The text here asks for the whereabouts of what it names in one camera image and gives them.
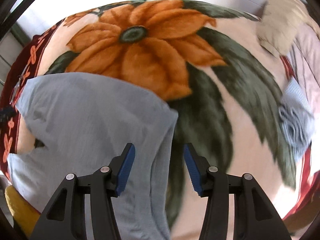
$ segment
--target crumpled fabric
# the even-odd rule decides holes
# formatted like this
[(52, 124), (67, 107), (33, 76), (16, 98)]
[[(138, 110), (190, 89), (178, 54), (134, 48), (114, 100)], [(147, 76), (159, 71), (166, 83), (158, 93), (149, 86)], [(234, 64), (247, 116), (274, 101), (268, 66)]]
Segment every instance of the crumpled fabric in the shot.
[(303, 23), (308, 24), (320, 37), (320, 28), (302, 1), (268, 0), (257, 26), (260, 45), (275, 57), (287, 55)]
[(310, 176), (320, 170), (320, 41), (310, 26), (298, 30), (290, 54), (287, 55), (295, 77), (315, 117), (312, 136)]
[(284, 138), (291, 146), (295, 161), (298, 162), (310, 145), (315, 130), (315, 119), (294, 77), (283, 94), (279, 114)]
[[(12, 185), (34, 208), (43, 211), (68, 173), (92, 174), (131, 142), (136, 157), (126, 188), (112, 198), (121, 238), (170, 239), (164, 208), (177, 112), (149, 90), (88, 73), (30, 79), (16, 108), (44, 144), (8, 156)], [(90, 225), (89, 198), (85, 210)]]

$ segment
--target pink fabric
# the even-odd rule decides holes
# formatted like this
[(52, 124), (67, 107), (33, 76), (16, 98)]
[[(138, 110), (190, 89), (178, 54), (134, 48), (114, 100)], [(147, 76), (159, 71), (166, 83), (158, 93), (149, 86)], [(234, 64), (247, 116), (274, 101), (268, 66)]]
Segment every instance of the pink fabric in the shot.
[(299, 28), (292, 46), (291, 61), (296, 79), (315, 116), (316, 131), (312, 138), (310, 175), (320, 170), (320, 41), (308, 25)]
[[(290, 65), (287, 57), (281, 57), (282, 62), (284, 63), (284, 68), (286, 70), (286, 76), (289, 79), (290, 77), (295, 76), (292, 66)], [(302, 173), (300, 177), (300, 186), (299, 186), (299, 198), (296, 205), (288, 212), (284, 217), (284, 220), (287, 219), (290, 215), (295, 214), (297, 211), (301, 210), (309, 201), (316, 196), (320, 191), (320, 171), (315, 174), (311, 174), (311, 146), (306, 150), (305, 155), (302, 159)]]

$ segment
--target flower center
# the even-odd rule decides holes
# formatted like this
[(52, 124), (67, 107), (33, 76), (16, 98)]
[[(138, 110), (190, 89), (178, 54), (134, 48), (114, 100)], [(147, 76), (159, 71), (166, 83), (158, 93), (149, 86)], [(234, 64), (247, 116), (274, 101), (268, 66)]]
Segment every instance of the flower center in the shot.
[(126, 29), (120, 35), (120, 42), (123, 43), (134, 43), (137, 41), (141, 41), (148, 34), (148, 30), (142, 26), (133, 26)]

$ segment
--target red fabric border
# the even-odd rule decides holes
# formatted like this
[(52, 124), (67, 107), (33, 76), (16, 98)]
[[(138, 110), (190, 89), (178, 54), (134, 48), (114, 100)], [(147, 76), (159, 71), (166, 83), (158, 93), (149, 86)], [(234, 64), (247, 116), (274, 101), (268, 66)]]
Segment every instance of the red fabric border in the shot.
[[(4, 88), (1, 93), (0, 108), (6, 107), (10, 104), (10, 98), (13, 93), (13, 89), (19, 80), (19, 76), (22, 74), (26, 66), (27, 68), (21, 81), (20, 91), (28, 79), (36, 76), (43, 51), (55, 30), (62, 22), (63, 21), (61, 20), (41, 36), (35, 35), (32, 41), (23, 48), (16, 61), (12, 64), (8, 73)], [(0, 132), (0, 169), (7, 176), (7, 178), (9, 178), (7, 156), (9, 153), (17, 152), (19, 121), (20, 114), (17, 111), (17, 114), (9, 120), (7, 125), (3, 125)]]

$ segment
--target orange flower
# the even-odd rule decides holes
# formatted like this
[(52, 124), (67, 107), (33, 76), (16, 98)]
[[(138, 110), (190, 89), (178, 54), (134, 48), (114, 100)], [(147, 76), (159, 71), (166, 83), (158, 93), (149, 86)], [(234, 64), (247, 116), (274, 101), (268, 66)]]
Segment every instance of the orange flower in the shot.
[(93, 12), (95, 9), (90, 9), (90, 10), (87, 10), (87, 11), (84, 11), (81, 13), (76, 13), (76, 14), (73, 14), (73, 15), (67, 17), (65, 19), (65, 24), (63, 26), (69, 27), (69, 26), (73, 25), (76, 21), (80, 20), (82, 17), (86, 16), (90, 12)]
[(10, 121), (8, 122), (8, 127), (9, 127), (9, 136), (10, 136), (11, 129), (14, 127), (13, 118), (11, 118)]
[(88, 72), (144, 87), (163, 100), (188, 96), (186, 61), (198, 66), (225, 65), (196, 32), (215, 19), (182, 9), (181, 0), (122, 5), (105, 11), (68, 43), (80, 53), (66, 72)]
[(3, 157), (2, 157), (2, 160), (4, 163), (7, 162), (7, 158), (10, 153), (11, 145), (12, 145), (12, 137), (10, 137), (10, 139), (8, 140), (8, 136), (7, 136), (7, 134), (5, 134), (4, 135), (4, 152), (3, 152)]

